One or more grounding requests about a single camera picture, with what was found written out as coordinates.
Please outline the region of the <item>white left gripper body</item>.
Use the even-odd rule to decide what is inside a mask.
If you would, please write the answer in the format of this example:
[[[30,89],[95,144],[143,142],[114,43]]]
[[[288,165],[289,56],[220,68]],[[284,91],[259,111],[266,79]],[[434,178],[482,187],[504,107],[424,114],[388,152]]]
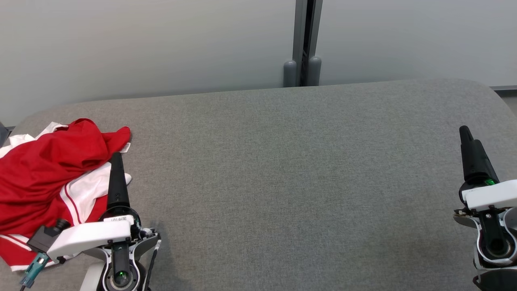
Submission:
[[[140,216],[128,206],[105,210],[99,221],[84,223],[63,230],[50,246],[47,256],[52,260],[71,256],[95,247],[109,247],[117,263],[130,263],[130,245],[140,232]]]

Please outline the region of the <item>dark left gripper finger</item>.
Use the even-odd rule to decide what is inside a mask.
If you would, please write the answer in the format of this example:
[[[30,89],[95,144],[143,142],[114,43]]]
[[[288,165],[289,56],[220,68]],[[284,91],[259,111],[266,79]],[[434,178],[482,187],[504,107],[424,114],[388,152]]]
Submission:
[[[129,207],[130,201],[127,189],[127,180],[124,173],[122,153],[115,152],[109,161],[109,187],[107,192],[107,208]]]

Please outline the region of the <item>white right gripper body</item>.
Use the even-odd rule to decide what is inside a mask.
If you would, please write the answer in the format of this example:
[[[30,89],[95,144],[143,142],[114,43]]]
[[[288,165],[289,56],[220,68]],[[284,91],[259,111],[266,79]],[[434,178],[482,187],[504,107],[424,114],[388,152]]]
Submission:
[[[517,206],[517,181],[509,180],[498,184],[462,190],[462,198],[467,208],[477,212],[493,206],[496,209]]]

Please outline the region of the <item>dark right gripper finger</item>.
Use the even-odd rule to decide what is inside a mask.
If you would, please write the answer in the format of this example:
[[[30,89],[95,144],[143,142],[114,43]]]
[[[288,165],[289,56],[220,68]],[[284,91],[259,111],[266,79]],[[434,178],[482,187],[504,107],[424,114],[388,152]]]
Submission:
[[[499,183],[499,178],[480,140],[464,143],[464,181],[473,186]]]
[[[473,168],[473,137],[469,127],[462,125],[460,127],[460,152],[462,157],[464,180],[469,180]]]

